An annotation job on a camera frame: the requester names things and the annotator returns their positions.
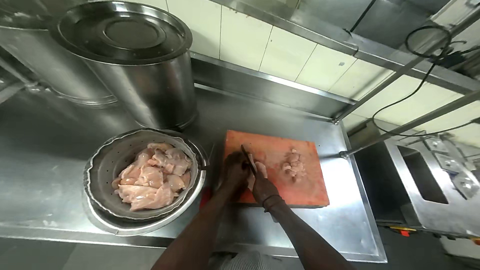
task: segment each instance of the perforated colander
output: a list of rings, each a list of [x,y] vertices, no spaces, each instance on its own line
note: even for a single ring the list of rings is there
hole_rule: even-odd
[[[114,193],[111,183],[149,143],[168,143],[185,152],[192,159],[190,184],[169,206],[130,211],[130,204],[121,201]],[[192,195],[198,194],[193,191],[201,189],[204,183],[204,167],[207,163],[201,148],[181,133],[149,128],[138,129],[109,139],[95,152],[85,167],[85,192],[98,208],[116,217],[131,220],[162,218],[178,211],[181,205],[190,205],[193,202],[195,197]]]

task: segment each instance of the cutting board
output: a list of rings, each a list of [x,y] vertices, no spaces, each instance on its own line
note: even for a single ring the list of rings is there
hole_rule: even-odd
[[[253,154],[255,161],[265,164],[268,180],[277,187],[287,204],[299,208],[323,207],[329,204],[315,143],[228,130],[224,159],[235,151],[241,151],[242,144]],[[292,149],[303,156],[307,173],[302,181],[296,183],[282,171],[282,165]],[[249,189],[241,194],[238,202],[256,204]]]

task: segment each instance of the person's right hand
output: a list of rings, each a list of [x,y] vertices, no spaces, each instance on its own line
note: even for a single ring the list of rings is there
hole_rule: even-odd
[[[280,195],[278,194],[278,189],[276,186],[270,182],[262,173],[262,170],[257,170],[255,174],[255,184],[253,184],[253,197],[257,201],[258,204],[265,206],[265,201],[270,198],[276,197],[276,199],[281,199]]]

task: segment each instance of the backsplash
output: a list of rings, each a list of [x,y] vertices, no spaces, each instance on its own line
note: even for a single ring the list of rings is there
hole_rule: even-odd
[[[136,2],[168,10],[185,22],[193,35],[192,51],[347,98],[360,99],[392,73],[210,0]],[[411,93],[419,83],[417,78],[402,76],[347,116],[344,125],[347,128],[355,126],[383,106]],[[461,96],[425,83],[412,98],[382,111],[377,117],[404,124]],[[419,129],[435,132],[478,116],[480,101],[421,125]],[[480,125],[471,124],[450,133],[457,141],[480,147]]]

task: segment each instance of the raw chicken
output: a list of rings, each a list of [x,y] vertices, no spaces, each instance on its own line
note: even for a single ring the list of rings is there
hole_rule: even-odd
[[[173,202],[173,193],[166,185],[152,188],[139,185],[120,185],[120,198],[123,202],[130,203],[130,211],[139,209],[158,209]]]
[[[264,178],[268,178],[267,168],[265,167],[265,165],[259,161],[253,162],[252,154],[248,154],[248,158],[252,162],[253,168],[256,171],[260,171],[264,176]],[[253,174],[250,174],[250,176],[247,178],[247,182],[248,182],[248,189],[250,189],[250,191],[253,191],[253,185],[255,184],[255,176]]]
[[[293,182],[298,182],[307,175],[305,166],[301,162],[301,155],[295,149],[287,155],[287,162],[283,163],[282,170],[292,177]]]
[[[190,184],[192,160],[166,143],[150,143],[137,159],[113,180],[112,187],[131,211],[157,209],[173,202]]]
[[[112,181],[112,187],[113,189],[118,189],[119,185],[120,185],[120,180],[121,178],[120,177],[117,177],[115,178],[113,181]]]
[[[163,185],[163,173],[160,168],[156,167],[142,167],[140,173],[140,178],[138,178],[138,184],[144,185],[147,184],[149,187],[160,188]]]
[[[175,175],[175,174],[167,175],[167,183],[173,192],[177,192],[180,189],[185,189],[185,183],[182,181],[182,179],[178,175]]]
[[[162,151],[167,151],[168,149],[172,149],[173,146],[171,144],[166,144],[166,143],[161,143],[161,144],[158,144],[158,143],[151,143],[151,144],[148,144],[147,145],[147,148],[151,148],[151,149],[160,149]]]
[[[158,208],[165,207],[167,205],[171,205],[173,202],[173,198],[177,196],[178,196],[177,193],[173,193],[170,187],[164,184],[159,189],[157,189],[155,196],[153,195],[147,196],[148,198],[152,198],[153,201],[149,203],[147,206],[145,206],[144,208],[158,209]]]
[[[187,169],[192,166],[192,160],[185,155],[185,153],[178,148],[171,148],[165,151],[169,163],[175,165],[173,169],[173,174],[182,176]]]
[[[183,181],[185,186],[188,186],[190,184],[190,172],[184,173],[182,176],[180,176],[180,179]]]

